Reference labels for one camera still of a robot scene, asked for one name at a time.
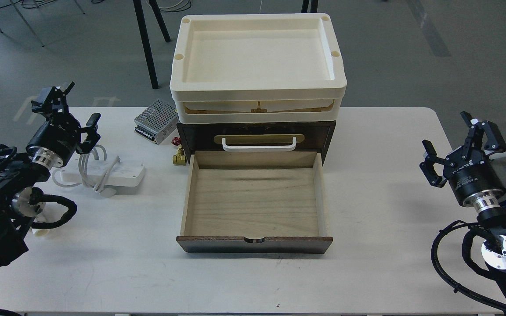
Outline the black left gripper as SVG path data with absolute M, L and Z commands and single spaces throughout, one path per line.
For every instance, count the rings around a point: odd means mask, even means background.
M 69 113 L 67 104 L 67 95 L 74 85 L 74 82 L 69 82 L 65 88 L 64 85 L 43 88 L 38 98 L 31 101 L 33 113 L 49 117 L 26 146 L 26 152 L 30 156 L 34 156 L 38 149 L 45 148 L 54 152 L 60 158 L 61 165 L 66 166 L 75 151 L 78 154 L 89 154 L 97 145 L 101 138 L 97 133 L 97 122 L 101 114 L 93 113 L 86 126 L 79 130 L 79 121 Z M 87 134 L 87 137 L 79 143 L 80 134 L 83 133 Z

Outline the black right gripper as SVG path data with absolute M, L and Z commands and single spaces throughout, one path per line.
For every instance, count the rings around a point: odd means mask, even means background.
M 433 144 L 429 140 L 422 140 L 424 146 L 424 161 L 419 167 L 428 183 L 434 187 L 443 187 L 446 181 L 450 184 L 456 200 L 460 206 L 470 207 L 469 197 L 479 192 L 491 192 L 496 198 L 506 193 L 500 178 L 487 161 L 486 154 L 506 152 L 506 142 L 497 126 L 493 122 L 482 122 L 473 119 L 466 111 L 460 112 L 462 119 L 469 128 L 464 145 L 450 152 L 446 159 L 439 158 Z M 444 167 L 444 177 L 437 174 L 434 164 Z

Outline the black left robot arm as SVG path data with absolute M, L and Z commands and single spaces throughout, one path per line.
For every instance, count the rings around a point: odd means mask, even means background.
M 73 86 L 44 88 L 31 102 L 32 112 L 46 120 L 24 153 L 0 144 L 0 267 L 27 252 L 24 238 L 30 229 L 58 228 L 76 214 L 72 200 L 36 187 L 50 178 L 53 168 L 66 166 L 74 152 L 90 153 L 101 138 L 99 113 L 85 127 L 70 114 L 66 97 Z

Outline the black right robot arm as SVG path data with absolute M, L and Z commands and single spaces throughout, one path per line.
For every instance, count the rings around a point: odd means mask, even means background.
M 420 163 L 428 183 L 434 187 L 450 184 L 460 206 L 472 207 L 477 212 L 474 223 L 456 220 L 440 230 L 430 250 L 434 270 L 450 285 L 455 293 L 476 302 L 496 308 L 506 315 L 506 303 L 481 295 L 456 282 L 442 268 L 438 246 L 450 232 L 467 228 L 462 241 L 462 258 L 476 274 L 494 280 L 506 298 L 506 194 L 500 178 L 492 168 L 491 160 L 506 152 L 506 142 L 496 124 L 480 121 L 463 111 L 461 116 L 468 127 L 464 144 L 440 158 L 429 140 L 423 140 L 424 161 Z

